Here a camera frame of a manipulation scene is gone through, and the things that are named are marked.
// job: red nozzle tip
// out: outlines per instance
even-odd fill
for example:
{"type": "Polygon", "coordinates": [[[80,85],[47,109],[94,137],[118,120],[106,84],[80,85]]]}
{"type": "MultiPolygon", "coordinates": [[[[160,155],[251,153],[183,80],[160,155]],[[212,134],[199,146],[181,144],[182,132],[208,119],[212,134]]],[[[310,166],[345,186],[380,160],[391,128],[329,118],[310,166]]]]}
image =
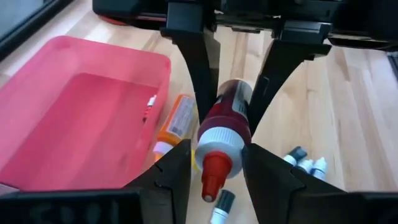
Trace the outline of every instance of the red nozzle tip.
{"type": "Polygon", "coordinates": [[[224,186],[226,177],[232,169],[232,160],[220,151],[208,153],[203,160],[201,197],[206,202],[214,202],[218,191],[224,186]]]}

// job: white label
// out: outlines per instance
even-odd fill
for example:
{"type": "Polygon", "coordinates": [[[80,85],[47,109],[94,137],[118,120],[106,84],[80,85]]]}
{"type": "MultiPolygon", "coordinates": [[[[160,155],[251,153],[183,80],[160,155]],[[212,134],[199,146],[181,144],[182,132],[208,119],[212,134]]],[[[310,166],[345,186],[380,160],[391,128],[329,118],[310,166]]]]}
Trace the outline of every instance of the white label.
{"type": "Polygon", "coordinates": [[[186,135],[193,118],[195,101],[187,96],[181,98],[167,131],[183,138],[186,135]]]}
{"type": "Polygon", "coordinates": [[[236,88],[234,101],[232,104],[232,110],[244,116],[246,120],[247,117],[247,108],[246,108],[246,95],[249,91],[250,94],[250,86],[244,82],[239,82],[238,87],[236,88]]]}

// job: orange bottle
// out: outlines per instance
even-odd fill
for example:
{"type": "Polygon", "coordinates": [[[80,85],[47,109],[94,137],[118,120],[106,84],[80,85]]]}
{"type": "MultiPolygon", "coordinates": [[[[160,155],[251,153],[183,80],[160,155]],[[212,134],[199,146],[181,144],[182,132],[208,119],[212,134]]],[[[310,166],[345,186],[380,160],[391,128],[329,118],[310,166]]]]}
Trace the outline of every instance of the orange bottle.
{"type": "Polygon", "coordinates": [[[192,128],[197,121],[195,99],[188,95],[179,95],[174,106],[157,136],[154,147],[155,162],[168,153],[184,138],[190,138],[192,128]]]}

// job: red object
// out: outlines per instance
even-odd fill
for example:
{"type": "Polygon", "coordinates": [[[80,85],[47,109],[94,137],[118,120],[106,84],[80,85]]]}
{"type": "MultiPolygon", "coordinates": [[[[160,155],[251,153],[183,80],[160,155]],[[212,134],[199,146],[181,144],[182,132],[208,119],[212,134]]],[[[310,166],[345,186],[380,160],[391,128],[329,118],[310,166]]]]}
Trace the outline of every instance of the red object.
{"type": "Polygon", "coordinates": [[[50,40],[0,90],[0,183],[22,191],[123,187],[141,173],[169,76],[163,55],[50,40]]]}
{"type": "MultiPolygon", "coordinates": [[[[236,131],[244,140],[245,144],[251,143],[251,133],[249,129],[249,121],[246,115],[236,112],[233,109],[235,94],[241,80],[229,80],[220,87],[219,101],[214,104],[205,120],[198,130],[198,139],[208,129],[214,127],[226,127],[236,131]]],[[[242,96],[246,101],[250,101],[251,89],[247,96],[242,96]]]]}
{"type": "Polygon", "coordinates": [[[121,22],[121,21],[117,21],[114,19],[110,19],[108,17],[104,17],[104,16],[98,16],[100,19],[104,20],[105,22],[114,24],[114,25],[119,25],[119,26],[127,26],[127,24],[125,22],[121,22]]]}
{"type": "Polygon", "coordinates": [[[220,96],[198,130],[195,160],[202,173],[202,198],[212,202],[226,178],[242,169],[241,150],[251,142],[246,115],[251,87],[241,80],[230,80],[219,89],[220,96]]]}
{"type": "Polygon", "coordinates": [[[214,202],[218,191],[224,186],[225,180],[232,168],[229,156],[220,151],[213,151],[205,156],[201,181],[203,188],[201,197],[206,202],[214,202]]]}

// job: pink tray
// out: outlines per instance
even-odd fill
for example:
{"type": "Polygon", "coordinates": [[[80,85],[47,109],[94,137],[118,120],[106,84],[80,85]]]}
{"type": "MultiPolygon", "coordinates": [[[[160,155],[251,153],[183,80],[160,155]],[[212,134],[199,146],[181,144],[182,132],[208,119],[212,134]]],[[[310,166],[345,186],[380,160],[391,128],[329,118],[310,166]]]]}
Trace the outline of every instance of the pink tray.
{"type": "Polygon", "coordinates": [[[141,173],[169,76],[163,55],[50,40],[0,90],[0,183],[20,190],[124,186],[141,173]]]}

